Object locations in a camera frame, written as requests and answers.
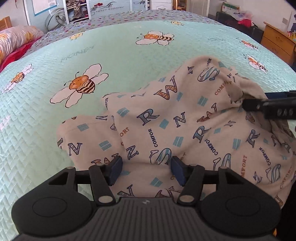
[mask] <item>wooden nightstand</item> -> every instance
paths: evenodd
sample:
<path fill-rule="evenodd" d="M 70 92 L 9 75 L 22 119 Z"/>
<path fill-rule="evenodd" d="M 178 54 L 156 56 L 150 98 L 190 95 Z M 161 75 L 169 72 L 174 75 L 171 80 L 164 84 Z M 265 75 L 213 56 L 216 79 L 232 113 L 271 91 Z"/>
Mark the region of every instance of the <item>wooden nightstand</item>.
<path fill-rule="evenodd" d="M 266 27 L 261 45 L 291 66 L 295 59 L 294 49 L 296 42 L 289 38 L 287 33 L 282 32 L 266 22 L 264 22 L 264 24 L 266 24 Z"/>

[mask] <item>wooden headboard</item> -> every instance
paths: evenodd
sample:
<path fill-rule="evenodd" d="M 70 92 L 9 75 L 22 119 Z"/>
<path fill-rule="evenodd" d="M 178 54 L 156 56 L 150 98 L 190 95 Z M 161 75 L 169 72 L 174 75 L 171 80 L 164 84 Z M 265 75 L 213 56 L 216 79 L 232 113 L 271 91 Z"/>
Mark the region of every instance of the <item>wooden headboard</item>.
<path fill-rule="evenodd" d="M 11 28 L 11 21 L 10 21 L 10 17 L 5 17 L 2 20 L 0 20 L 0 31 L 7 29 L 7 28 Z"/>

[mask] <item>wooden chair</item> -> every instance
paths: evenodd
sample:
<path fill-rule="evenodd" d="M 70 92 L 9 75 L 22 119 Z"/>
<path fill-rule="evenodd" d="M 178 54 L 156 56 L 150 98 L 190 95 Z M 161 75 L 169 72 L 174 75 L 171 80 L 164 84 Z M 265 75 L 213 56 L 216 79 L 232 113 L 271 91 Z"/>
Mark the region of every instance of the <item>wooden chair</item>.
<path fill-rule="evenodd" d="M 11 28 L 11 21 L 10 21 L 10 17 L 5 17 L 2 20 L 0 20 L 0 31 L 7 29 L 7 28 Z"/>
<path fill-rule="evenodd" d="M 173 0 L 173 10 L 186 11 L 187 0 Z"/>

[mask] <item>floral pillow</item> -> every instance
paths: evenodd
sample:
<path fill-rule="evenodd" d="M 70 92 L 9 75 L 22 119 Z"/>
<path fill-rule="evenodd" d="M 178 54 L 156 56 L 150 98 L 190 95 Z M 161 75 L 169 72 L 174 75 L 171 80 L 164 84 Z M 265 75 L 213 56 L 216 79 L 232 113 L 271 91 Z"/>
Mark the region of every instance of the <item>floral pillow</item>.
<path fill-rule="evenodd" d="M 0 65 L 14 50 L 43 35 L 44 33 L 34 26 L 17 26 L 0 31 Z"/>

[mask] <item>white wall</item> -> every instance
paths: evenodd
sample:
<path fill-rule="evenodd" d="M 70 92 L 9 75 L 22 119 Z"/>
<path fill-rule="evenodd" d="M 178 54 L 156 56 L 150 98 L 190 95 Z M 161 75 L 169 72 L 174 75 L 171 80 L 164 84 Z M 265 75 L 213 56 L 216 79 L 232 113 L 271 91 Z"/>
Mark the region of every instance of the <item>white wall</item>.
<path fill-rule="evenodd" d="M 293 10 L 285 0 L 227 0 L 227 3 L 240 6 L 241 10 L 252 12 L 253 22 L 261 29 L 265 28 L 263 22 L 283 29 L 283 18 L 289 21 Z M 221 0 L 210 0 L 209 14 L 216 15 L 221 5 Z"/>
<path fill-rule="evenodd" d="M 10 16 L 12 26 L 28 25 L 23 0 L 8 0 L 0 7 L 0 20 Z"/>

